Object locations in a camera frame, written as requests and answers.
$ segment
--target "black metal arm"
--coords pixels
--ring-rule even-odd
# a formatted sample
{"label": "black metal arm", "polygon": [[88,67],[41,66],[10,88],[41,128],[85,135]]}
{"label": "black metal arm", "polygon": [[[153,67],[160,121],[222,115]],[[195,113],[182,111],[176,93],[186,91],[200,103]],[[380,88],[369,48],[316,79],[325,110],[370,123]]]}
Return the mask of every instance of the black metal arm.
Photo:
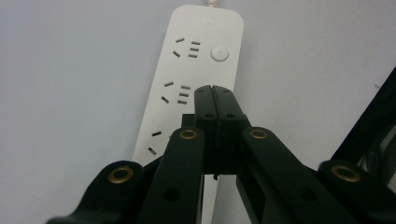
{"label": "black metal arm", "polygon": [[108,165],[76,211],[48,224],[201,223],[204,175],[237,175],[252,223],[395,223],[396,198],[361,168],[303,166],[269,130],[251,127],[233,93],[195,91],[161,158],[146,167]]}

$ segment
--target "white power strip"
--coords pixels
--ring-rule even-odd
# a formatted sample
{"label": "white power strip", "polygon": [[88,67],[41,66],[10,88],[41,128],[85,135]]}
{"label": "white power strip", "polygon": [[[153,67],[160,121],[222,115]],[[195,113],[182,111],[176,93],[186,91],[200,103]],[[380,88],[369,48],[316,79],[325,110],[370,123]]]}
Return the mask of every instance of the white power strip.
{"label": "white power strip", "polygon": [[[218,85],[233,90],[244,23],[235,12],[183,6],[171,17],[152,82],[133,161],[160,157],[183,114],[194,113],[194,90]],[[210,223],[217,181],[205,178],[203,223]]]}

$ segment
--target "power strip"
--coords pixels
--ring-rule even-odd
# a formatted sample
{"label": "power strip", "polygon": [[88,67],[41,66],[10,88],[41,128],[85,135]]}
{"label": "power strip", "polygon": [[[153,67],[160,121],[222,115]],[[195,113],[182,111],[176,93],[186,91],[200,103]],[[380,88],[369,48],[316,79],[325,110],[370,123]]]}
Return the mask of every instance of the power strip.
{"label": "power strip", "polygon": [[[171,17],[152,82],[133,161],[160,157],[182,114],[193,114],[193,92],[204,85],[233,90],[244,23],[234,11],[177,8]],[[205,177],[203,222],[211,223],[217,181]]]}

